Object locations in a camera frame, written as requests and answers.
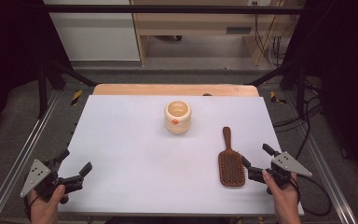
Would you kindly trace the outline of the black metal stand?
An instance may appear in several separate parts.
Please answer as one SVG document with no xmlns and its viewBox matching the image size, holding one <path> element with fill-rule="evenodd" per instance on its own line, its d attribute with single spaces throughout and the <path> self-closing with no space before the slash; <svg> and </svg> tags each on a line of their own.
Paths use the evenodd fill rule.
<svg viewBox="0 0 358 224">
<path fill-rule="evenodd" d="M 65 66 L 56 61 L 41 63 L 37 68 L 37 82 L 39 93 L 38 117 L 40 119 L 43 118 L 48 111 L 47 81 L 50 82 L 54 90 L 62 90 L 66 85 L 66 82 L 62 78 L 62 74 L 69 75 L 70 77 L 80 81 L 81 83 L 89 87 L 96 87 L 98 85 L 97 82 L 78 74 L 78 72 L 76 72 L 73 68 Z"/>
<path fill-rule="evenodd" d="M 305 117 L 305 72 L 302 62 L 299 60 L 291 60 L 284 63 L 282 66 L 272 70 L 266 75 L 250 82 L 251 86 L 258 87 L 262 83 L 276 77 L 283 75 L 280 87 L 283 91 L 290 91 L 296 86 L 296 112 L 301 118 Z"/>
</svg>

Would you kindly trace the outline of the aluminium floor rail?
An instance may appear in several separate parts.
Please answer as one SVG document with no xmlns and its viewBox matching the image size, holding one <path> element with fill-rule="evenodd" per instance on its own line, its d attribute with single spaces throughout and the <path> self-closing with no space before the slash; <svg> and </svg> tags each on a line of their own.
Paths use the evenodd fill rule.
<svg viewBox="0 0 358 224">
<path fill-rule="evenodd" d="M 3 184 L 0 187 L 0 214 L 7 203 L 7 200 L 13 191 L 17 181 L 21 177 L 21 172 L 23 171 L 26 162 L 30 158 L 31 154 L 34 151 L 34 147 L 36 146 L 42 132 L 45 129 L 46 124 L 53 112 L 58 99 L 60 98 L 62 92 L 54 90 L 48 99 L 48 106 L 46 112 L 43 116 L 38 119 L 31 131 L 28 135 L 26 142 L 24 143 L 21 151 L 14 161 L 10 171 L 8 172 Z"/>
<path fill-rule="evenodd" d="M 322 155 L 321 150 L 317 146 L 316 141 L 311 134 L 307 138 L 307 145 L 310 156 L 312 157 L 341 223 L 358 224 L 357 219 L 352 212 L 337 180 L 335 179 L 331 169 Z"/>
</svg>

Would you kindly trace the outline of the white table sheet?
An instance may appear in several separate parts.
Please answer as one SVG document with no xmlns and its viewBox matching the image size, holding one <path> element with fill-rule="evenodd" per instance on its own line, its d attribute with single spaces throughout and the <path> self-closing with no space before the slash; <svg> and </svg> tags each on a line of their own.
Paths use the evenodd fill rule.
<svg viewBox="0 0 358 224">
<path fill-rule="evenodd" d="M 267 168 L 262 148 L 280 144 L 261 97 L 187 96 L 190 129 L 165 128 L 171 96 L 91 95 L 69 145 L 60 175 L 92 170 L 83 188 L 70 194 L 62 213 L 103 216 L 271 215 L 273 200 L 264 184 L 248 180 L 228 188 L 219 178 L 218 155 L 231 144 L 254 167 Z"/>
</svg>

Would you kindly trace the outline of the white cabinet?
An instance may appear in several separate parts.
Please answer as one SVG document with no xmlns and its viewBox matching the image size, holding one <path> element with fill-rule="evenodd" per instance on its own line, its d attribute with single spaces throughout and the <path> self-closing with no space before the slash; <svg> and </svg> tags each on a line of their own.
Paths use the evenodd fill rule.
<svg viewBox="0 0 358 224">
<path fill-rule="evenodd" d="M 139 61 L 130 13 L 50 13 L 71 62 Z"/>
</svg>

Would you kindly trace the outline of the light wooden desk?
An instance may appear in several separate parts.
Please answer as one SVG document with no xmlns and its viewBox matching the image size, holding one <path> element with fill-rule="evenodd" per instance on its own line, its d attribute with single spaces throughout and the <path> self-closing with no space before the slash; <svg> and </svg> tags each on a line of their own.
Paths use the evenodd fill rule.
<svg viewBox="0 0 358 224">
<path fill-rule="evenodd" d="M 306 0 L 130 0 L 133 6 L 303 7 Z M 255 66 L 264 61 L 273 36 L 289 37 L 296 18 L 275 14 L 135 13 L 138 36 L 238 35 Z"/>
</svg>

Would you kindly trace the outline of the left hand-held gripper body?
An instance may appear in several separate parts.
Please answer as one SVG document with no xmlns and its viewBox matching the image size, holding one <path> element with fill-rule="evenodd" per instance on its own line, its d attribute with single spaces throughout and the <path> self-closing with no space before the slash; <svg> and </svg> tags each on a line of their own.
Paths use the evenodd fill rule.
<svg viewBox="0 0 358 224">
<path fill-rule="evenodd" d="M 65 186 L 66 195 L 83 189 L 84 169 L 71 177 L 59 177 L 58 171 L 61 163 L 62 159 L 34 160 L 29 173 L 25 177 L 20 197 L 25 199 L 32 190 L 35 190 L 41 199 L 47 202 L 59 185 Z"/>
</svg>

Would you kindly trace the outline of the person's left hand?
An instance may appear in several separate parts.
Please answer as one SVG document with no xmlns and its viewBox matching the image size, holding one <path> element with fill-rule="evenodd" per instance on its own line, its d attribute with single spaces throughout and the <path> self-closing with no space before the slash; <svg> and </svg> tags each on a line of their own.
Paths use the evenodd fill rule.
<svg viewBox="0 0 358 224">
<path fill-rule="evenodd" d="M 30 219 L 32 224 L 58 224 L 58 205 L 66 198 L 65 186 L 59 185 L 48 202 L 43 201 L 33 189 L 29 195 Z"/>
</svg>

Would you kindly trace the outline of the cream ceramic cup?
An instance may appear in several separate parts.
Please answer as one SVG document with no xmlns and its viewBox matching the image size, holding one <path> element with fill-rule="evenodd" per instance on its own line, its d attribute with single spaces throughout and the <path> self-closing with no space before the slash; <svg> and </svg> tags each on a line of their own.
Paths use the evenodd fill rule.
<svg viewBox="0 0 358 224">
<path fill-rule="evenodd" d="M 182 134 L 189 130 L 192 118 L 190 105 L 183 101 L 173 101 L 165 106 L 165 127 L 174 134 Z"/>
</svg>

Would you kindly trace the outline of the black curtain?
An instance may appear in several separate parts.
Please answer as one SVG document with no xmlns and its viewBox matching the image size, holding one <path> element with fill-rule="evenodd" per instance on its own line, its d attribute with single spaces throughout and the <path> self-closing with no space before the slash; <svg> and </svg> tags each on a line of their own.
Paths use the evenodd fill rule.
<svg viewBox="0 0 358 224">
<path fill-rule="evenodd" d="M 71 63 L 44 0 L 0 0 L 0 114 L 14 88 L 37 79 L 41 63 Z"/>
<path fill-rule="evenodd" d="M 358 161 L 358 0 L 305 0 L 285 59 L 322 80 L 322 95 L 346 149 Z"/>
</svg>

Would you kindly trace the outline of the wooden table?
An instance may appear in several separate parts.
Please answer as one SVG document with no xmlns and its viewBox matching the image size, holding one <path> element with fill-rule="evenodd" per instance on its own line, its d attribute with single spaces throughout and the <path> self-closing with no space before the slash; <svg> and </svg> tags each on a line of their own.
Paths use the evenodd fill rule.
<svg viewBox="0 0 358 224">
<path fill-rule="evenodd" d="M 232 84 L 99 84 L 93 95 L 188 95 L 258 97 L 255 86 Z"/>
</svg>

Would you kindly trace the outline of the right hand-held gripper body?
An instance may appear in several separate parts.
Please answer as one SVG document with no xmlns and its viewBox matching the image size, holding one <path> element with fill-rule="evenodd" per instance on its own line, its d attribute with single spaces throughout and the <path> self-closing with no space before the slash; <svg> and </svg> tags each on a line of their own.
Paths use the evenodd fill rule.
<svg viewBox="0 0 358 224">
<path fill-rule="evenodd" d="M 312 176 L 311 171 L 309 171 L 305 166 L 303 166 L 287 152 L 281 153 L 278 151 L 273 151 L 270 152 L 269 155 L 272 157 L 272 160 L 270 167 L 267 169 L 267 172 L 271 174 L 278 187 L 283 187 L 290 182 L 292 177 L 291 173 L 303 175 L 306 177 Z M 250 162 L 247 162 L 247 171 L 248 178 L 250 180 L 264 183 L 261 168 L 253 167 Z"/>
</svg>

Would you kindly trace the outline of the person's right hand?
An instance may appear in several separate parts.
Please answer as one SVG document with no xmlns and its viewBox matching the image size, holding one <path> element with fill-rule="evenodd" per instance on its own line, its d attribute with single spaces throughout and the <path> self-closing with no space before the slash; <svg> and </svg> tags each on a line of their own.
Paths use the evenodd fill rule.
<svg viewBox="0 0 358 224">
<path fill-rule="evenodd" d="M 276 216 L 279 219 L 295 219 L 298 217 L 296 190 L 293 187 L 286 187 L 285 189 L 279 188 L 267 170 L 263 170 L 262 175 L 272 193 Z"/>
</svg>

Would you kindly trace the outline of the brown wooden hairbrush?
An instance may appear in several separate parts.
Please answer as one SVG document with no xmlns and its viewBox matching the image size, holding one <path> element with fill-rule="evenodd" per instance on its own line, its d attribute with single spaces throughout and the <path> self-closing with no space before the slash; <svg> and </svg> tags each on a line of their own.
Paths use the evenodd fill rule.
<svg viewBox="0 0 358 224">
<path fill-rule="evenodd" d="M 226 149 L 218 154 L 219 176 L 226 187 L 238 188 L 245 184 L 245 173 L 241 163 L 241 154 L 231 147 L 231 130 L 223 128 Z"/>
</svg>

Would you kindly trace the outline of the black horizontal frame bar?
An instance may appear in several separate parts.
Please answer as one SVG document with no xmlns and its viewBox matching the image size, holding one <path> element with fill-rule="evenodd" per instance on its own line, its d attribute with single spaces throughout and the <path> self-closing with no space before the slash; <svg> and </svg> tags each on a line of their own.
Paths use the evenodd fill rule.
<svg viewBox="0 0 358 224">
<path fill-rule="evenodd" d="M 44 5 L 56 13 L 189 13 L 189 14 L 302 14 L 303 7 L 218 7 L 218 6 L 126 6 L 126 5 Z"/>
</svg>

